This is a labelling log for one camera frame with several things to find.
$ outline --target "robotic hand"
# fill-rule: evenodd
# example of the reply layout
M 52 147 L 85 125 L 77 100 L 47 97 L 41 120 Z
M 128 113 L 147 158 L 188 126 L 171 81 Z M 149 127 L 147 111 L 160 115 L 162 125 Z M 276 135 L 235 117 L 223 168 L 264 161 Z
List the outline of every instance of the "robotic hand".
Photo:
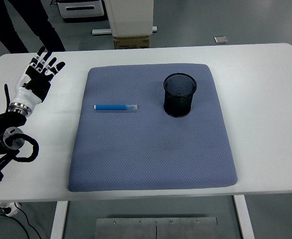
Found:
M 38 51 L 21 74 L 15 86 L 16 95 L 9 105 L 10 111 L 19 112 L 26 117 L 30 116 L 35 106 L 44 101 L 51 87 L 52 78 L 64 67 L 64 62 L 52 67 L 56 61 L 55 57 L 45 65 L 52 52 L 46 53 L 38 62 L 44 49 L 45 47 L 42 47 Z
M 13 159 L 18 162 L 32 162 L 38 155 L 39 146 L 35 139 L 24 134 L 18 127 L 26 122 L 37 104 L 44 101 L 53 77 L 64 67 L 60 62 L 53 66 L 56 58 L 45 64 L 51 55 L 48 52 L 39 61 L 45 47 L 42 47 L 30 64 L 24 69 L 16 86 L 16 95 L 10 102 L 7 85 L 4 86 L 6 95 L 6 111 L 0 115 L 0 154 L 5 154 L 0 159 L 0 181 L 3 178 L 1 170 Z M 28 141 L 33 145 L 33 153 L 30 157 L 17 157 L 19 149 Z

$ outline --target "black pants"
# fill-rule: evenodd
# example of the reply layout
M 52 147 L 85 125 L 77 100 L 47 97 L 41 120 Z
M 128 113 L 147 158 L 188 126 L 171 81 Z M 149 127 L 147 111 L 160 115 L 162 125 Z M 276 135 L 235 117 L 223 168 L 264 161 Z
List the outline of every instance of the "black pants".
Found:
M 37 35 L 48 51 L 65 51 L 63 43 L 48 21 L 40 0 L 8 0 L 21 15 L 30 29 Z M 0 41 L 10 53 L 28 52 L 14 29 L 10 16 L 0 0 Z

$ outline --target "marker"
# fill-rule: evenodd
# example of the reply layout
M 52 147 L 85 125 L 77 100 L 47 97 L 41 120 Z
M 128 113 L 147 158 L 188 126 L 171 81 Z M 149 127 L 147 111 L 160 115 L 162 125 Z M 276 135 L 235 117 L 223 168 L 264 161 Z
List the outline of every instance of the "marker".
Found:
M 94 105 L 94 109 L 97 111 L 127 111 L 127 110 L 137 110 L 137 105 Z

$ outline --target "blue cushion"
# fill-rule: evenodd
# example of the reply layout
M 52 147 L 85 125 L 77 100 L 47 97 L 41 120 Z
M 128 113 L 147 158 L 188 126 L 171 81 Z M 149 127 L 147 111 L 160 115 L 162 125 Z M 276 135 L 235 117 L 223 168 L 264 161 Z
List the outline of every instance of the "blue cushion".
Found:
M 186 73 L 197 82 L 191 111 L 163 109 L 164 79 Z M 97 104 L 138 105 L 96 111 Z M 155 190 L 226 187 L 236 169 L 211 72 L 202 64 L 92 68 L 74 144 L 69 190 Z

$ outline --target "pen holder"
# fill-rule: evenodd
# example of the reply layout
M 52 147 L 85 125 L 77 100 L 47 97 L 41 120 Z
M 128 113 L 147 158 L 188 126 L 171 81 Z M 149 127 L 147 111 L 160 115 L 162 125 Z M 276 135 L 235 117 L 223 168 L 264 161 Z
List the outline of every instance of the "pen holder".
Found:
M 196 81 L 184 73 L 174 73 L 164 80 L 164 110 L 173 117 L 186 116 L 191 109 L 192 96 L 197 89 Z

